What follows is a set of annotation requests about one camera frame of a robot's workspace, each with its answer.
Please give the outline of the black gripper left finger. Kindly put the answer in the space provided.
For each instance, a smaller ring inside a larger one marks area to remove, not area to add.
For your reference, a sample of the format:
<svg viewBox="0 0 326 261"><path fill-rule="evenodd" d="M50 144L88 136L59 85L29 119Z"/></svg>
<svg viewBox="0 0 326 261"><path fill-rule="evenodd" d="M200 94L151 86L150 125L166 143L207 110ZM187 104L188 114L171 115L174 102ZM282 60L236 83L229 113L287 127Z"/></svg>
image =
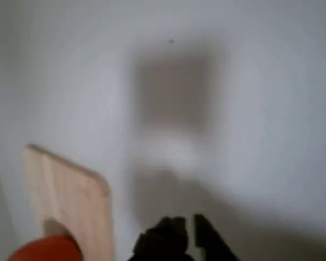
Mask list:
<svg viewBox="0 0 326 261"><path fill-rule="evenodd" d="M188 246L186 219L166 216L139 235L130 260L193 260Z"/></svg>

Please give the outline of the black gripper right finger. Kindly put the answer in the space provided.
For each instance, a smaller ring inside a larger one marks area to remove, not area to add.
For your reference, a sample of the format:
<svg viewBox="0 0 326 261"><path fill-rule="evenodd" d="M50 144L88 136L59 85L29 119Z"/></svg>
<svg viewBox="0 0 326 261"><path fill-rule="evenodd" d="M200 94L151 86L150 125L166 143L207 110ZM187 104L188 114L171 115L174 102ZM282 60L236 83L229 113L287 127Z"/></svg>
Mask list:
<svg viewBox="0 0 326 261"><path fill-rule="evenodd" d="M203 215L194 215L195 245L204 253L204 260L238 261L217 229Z"/></svg>

